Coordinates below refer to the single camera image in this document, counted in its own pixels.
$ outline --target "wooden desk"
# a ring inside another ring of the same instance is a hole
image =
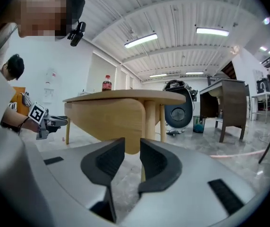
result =
[[[241,130],[240,139],[243,139],[246,125],[247,110],[244,81],[221,79],[200,91],[200,115],[218,117],[223,111],[222,131],[219,142],[223,142],[225,129],[235,126]]]
[[[165,142],[164,105],[185,103],[185,96],[155,90],[116,90],[93,93],[64,100],[70,121],[99,140],[125,138],[125,152],[140,151],[140,138],[155,139],[155,125],[161,121],[161,141]]]

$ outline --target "trash bin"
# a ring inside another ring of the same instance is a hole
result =
[[[203,133],[205,126],[205,117],[203,116],[194,116],[193,117],[193,128],[192,131],[196,133]]]

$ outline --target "black slot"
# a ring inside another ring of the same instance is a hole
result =
[[[50,165],[50,164],[53,164],[53,163],[56,163],[56,162],[60,162],[60,161],[63,161],[63,158],[61,158],[61,157],[54,157],[54,158],[50,158],[50,159],[44,160],[44,163],[46,165]]]
[[[221,179],[210,181],[208,184],[229,215],[232,215],[244,206],[241,200]]]

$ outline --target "black cap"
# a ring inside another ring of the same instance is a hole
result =
[[[64,38],[72,31],[72,25],[80,19],[85,3],[85,0],[67,0],[66,20],[62,23],[61,30],[55,33],[57,39]]]

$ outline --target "red label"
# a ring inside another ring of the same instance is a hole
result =
[[[104,82],[102,84],[102,90],[112,90],[112,84],[108,82]]]

